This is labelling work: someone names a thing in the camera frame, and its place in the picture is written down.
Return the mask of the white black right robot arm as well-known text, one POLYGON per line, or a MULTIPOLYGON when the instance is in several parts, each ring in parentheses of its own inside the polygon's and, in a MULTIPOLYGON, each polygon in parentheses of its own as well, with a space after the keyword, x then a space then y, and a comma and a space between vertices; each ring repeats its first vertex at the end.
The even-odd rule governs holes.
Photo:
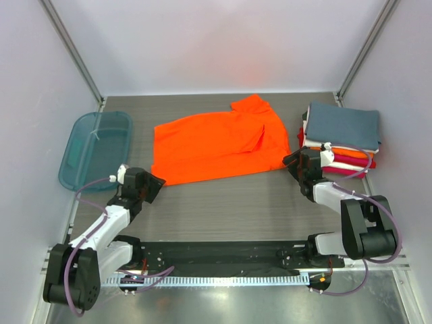
POLYGON ((346 256, 376 264, 393 261, 401 252, 402 240, 388 200, 347 190, 325 178, 323 168, 334 158, 330 147, 318 151, 303 147, 283 158, 302 195, 341 217, 339 232, 314 236, 318 255, 346 256))

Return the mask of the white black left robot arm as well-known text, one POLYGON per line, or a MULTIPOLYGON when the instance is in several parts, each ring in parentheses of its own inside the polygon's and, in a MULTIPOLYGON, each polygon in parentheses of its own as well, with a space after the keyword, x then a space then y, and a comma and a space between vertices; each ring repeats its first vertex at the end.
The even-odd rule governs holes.
POLYGON ((124 164, 106 181, 115 184, 117 192, 105 206, 97 207, 101 216, 76 239, 56 244, 49 254, 43 300, 66 305, 77 317, 95 305, 101 284, 112 273, 139 260, 138 239, 119 233, 166 183, 142 168, 124 164))

